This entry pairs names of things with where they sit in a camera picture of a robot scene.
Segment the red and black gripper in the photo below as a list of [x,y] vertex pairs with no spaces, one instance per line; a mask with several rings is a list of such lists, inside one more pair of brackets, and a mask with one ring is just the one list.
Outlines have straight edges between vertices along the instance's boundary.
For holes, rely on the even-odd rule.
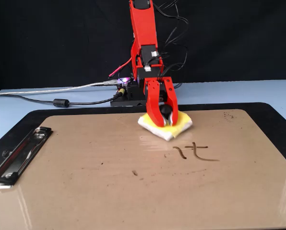
[[178,121],[178,101],[171,77],[162,77],[159,67],[137,69],[137,84],[135,100],[146,104],[147,114],[158,127],[164,127],[166,122],[162,116],[159,103],[168,104],[172,108],[170,125]]

